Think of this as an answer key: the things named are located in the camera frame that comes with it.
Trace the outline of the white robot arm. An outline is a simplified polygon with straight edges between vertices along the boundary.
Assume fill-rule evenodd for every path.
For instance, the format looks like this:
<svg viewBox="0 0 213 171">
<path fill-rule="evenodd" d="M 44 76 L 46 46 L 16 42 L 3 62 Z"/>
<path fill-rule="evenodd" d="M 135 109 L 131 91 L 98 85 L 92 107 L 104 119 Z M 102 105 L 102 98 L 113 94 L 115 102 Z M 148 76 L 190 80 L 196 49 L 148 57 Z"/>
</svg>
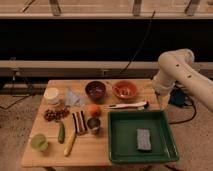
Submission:
<svg viewBox="0 0 213 171">
<path fill-rule="evenodd" d="M 195 71 L 191 67 L 193 62 L 194 53 L 190 49 L 162 53 L 158 58 L 159 71 L 152 80 L 153 89 L 166 96 L 178 81 L 213 112 L 213 81 Z"/>
</svg>

